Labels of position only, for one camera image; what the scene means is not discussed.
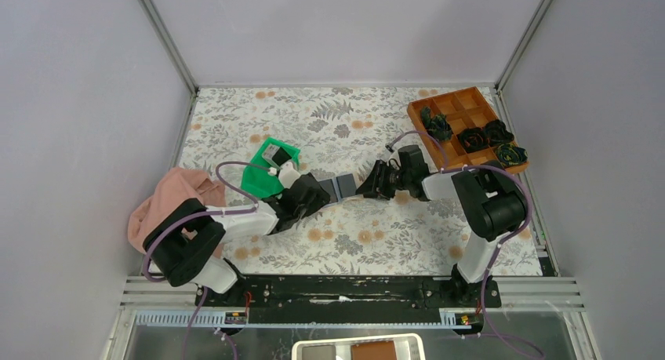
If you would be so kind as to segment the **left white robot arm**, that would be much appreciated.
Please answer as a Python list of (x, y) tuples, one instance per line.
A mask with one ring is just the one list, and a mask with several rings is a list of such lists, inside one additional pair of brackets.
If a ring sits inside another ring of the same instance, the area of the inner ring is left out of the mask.
[(244, 287), (231, 262), (214, 256), (217, 246), (224, 239), (287, 231), (328, 205), (333, 193), (330, 183), (308, 173), (254, 205), (223, 209), (189, 198), (147, 235), (143, 248), (172, 287), (194, 283), (232, 306), (241, 300)]

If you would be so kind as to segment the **beige blue card holder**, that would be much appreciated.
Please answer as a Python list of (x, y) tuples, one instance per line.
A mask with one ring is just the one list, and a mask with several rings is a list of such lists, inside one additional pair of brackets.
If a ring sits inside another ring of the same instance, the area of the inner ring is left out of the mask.
[(336, 205), (349, 198), (359, 196), (357, 189), (360, 180), (353, 173), (342, 174), (318, 182), (330, 196), (327, 206)]

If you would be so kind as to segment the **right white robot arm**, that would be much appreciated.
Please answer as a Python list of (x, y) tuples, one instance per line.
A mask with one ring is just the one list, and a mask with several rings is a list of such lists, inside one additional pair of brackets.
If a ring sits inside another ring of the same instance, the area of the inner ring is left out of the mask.
[(496, 162), (431, 172), (416, 145), (397, 151), (397, 161), (375, 162), (356, 193), (365, 198), (392, 199), (407, 191), (422, 202), (457, 201), (472, 232), (461, 260), (453, 267), (449, 294), (468, 307), (481, 295), (478, 283), (489, 276), (500, 243), (530, 221), (530, 201), (512, 174)]

